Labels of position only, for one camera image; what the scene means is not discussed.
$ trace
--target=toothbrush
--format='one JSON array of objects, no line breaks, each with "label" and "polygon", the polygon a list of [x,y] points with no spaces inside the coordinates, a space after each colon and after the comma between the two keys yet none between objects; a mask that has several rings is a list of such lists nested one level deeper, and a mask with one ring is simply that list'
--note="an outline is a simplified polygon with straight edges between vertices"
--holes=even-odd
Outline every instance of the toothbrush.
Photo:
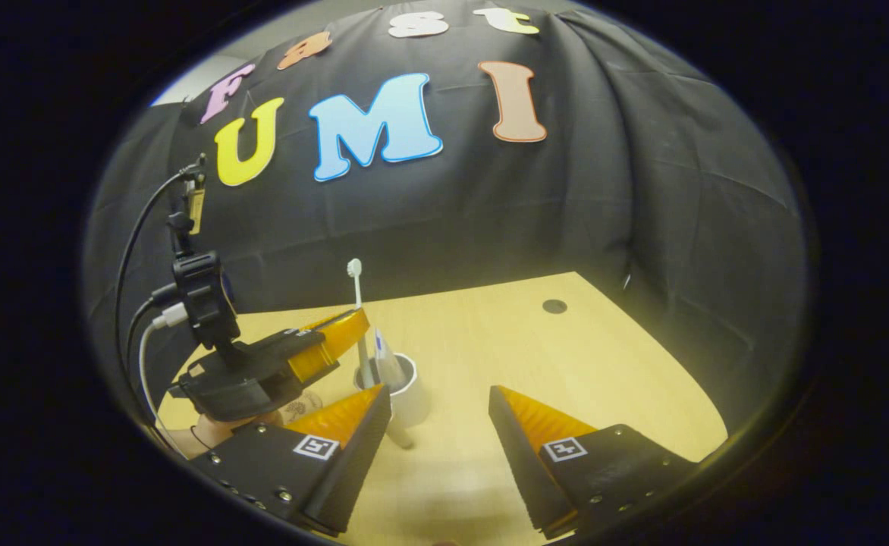
[{"label": "toothbrush", "polygon": [[[347,276],[353,277],[353,288],[357,292],[357,308],[362,306],[360,298],[360,274],[364,271],[364,266],[359,259],[351,259],[347,263]],[[366,336],[362,336],[357,341],[357,355],[360,357],[360,383],[364,388],[374,387],[374,374],[371,373],[371,363],[367,356]]]}]

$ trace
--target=cup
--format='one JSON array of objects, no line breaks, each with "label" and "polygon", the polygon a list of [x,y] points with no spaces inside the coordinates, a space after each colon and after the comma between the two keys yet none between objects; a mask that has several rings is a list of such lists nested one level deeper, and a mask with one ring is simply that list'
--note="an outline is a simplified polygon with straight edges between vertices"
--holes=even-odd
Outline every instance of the cup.
[{"label": "cup", "polygon": [[[403,353],[394,353],[394,356],[397,357],[397,362],[401,364],[401,370],[404,371],[404,375],[407,377],[407,383],[402,388],[391,392],[390,407],[394,416],[393,420],[397,425],[402,426],[402,428],[409,428],[409,426],[423,422],[428,417],[428,412],[431,408],[428,404],[428,394],[424,391],[423,384],[421,384],[414,360],[411,360],[410,357]],[[376,371],[378,366],[376,366],[375,360],[369,359],[368,364],[371,366],[372,372],[374,372],[374,377],[378,377],[378,371]],[[358,391],[363,389],[360,369],[357,369],[353,374],[353,386],[357,387]]]}]

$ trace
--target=black fabric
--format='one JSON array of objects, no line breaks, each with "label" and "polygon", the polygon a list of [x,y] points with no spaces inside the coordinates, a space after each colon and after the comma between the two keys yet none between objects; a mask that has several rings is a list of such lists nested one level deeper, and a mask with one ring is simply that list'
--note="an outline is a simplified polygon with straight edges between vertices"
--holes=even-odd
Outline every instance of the black fabric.
[{"label": "black fabric", "polygon": [[[472,13],[487,7],[496,6],[427,1],[364,11],[253,59],[229,106],[205,124],[208,93],[183,108],[151,108],[154,125],[141,121],[108,167],[88,233],[97,256],[88,260],[101,265],[87,270],[85,297],[102,354],[112,263],[144,193],[199,152],[215,158],[215,132],[234,118],[248,120],[239,145],[248,158],[251,111],[281,96],[269,165],[239,187],[217,182],[212,166],[194,241],[220,253],[237,311],[350,303],[352,258],[364,263],[368,300],[575,270],[670,350],[729,431],[739,428],[787,373],[805,307],[809,270],[787,172],[724,90],[636,31],[601,14],[523,9],[541,33],[514,34]],[[438,11],[451,28],[391,37],[389,20],[409,11]],[[320,30],[333,40],[326,51],[275,68],[286,49]],[[478,69],[484,60],[535,72],[545,141],[495,138],[498,105]],[[424,104],[444,149],[368,167],[351,159],[347,175],[313,180],[319,151],[309,108],[347,94],[368,110],[383,82],[413,72],[430,76]],[[132,261],[123,319],[168,282],[157,214]],[[158,337],[149,383],[160,400],[194,343],[186,328]]]}]

